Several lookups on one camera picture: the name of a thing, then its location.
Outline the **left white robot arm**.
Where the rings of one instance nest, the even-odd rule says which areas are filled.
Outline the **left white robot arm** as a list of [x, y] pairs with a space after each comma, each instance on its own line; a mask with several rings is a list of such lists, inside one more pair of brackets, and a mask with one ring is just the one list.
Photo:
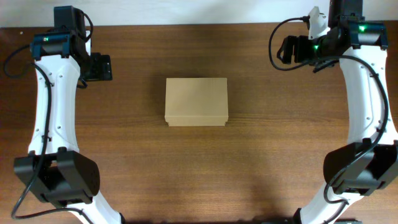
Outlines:
[[28, 45], [37, 106], [28, 153], [14, 160], [25, 185], [21, 199], [33, 194], [53, 212], [70, 212], [82, 223], [124, 223], [102, 195], [99, 168], [80, 153], [75, 133], [76, 91], [112, 80], [111, 59], [91, 51], [93, 23], [82, 10], [58, 6], [53, 14], [54, 27]]

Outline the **brown cardboard box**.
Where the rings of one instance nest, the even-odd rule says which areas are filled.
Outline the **brown cardboard box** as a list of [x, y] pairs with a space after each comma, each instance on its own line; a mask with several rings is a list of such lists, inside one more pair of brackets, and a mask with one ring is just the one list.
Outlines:
[[167, 78], [165, 122], [168, 126], [225, 126], [227, 78]]

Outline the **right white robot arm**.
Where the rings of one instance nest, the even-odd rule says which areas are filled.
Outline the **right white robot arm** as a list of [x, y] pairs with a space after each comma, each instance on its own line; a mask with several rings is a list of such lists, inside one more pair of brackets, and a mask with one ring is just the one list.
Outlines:
[[319, 72], [339, 65], [349, 131], [346, 146], [325, 157], [320, 190], [292, 221], [339, 223], [352, 204], [397, 177], [397, 131], [386, 85], [387, 32], [383, 23], [365, 19], [358, 0], [331, 0], [328, 14], [314, 7], [300, 20], [308, 34], [286, 37], [278, 52], [270, 54], [270, 63], [285, 72], [306, 65]]

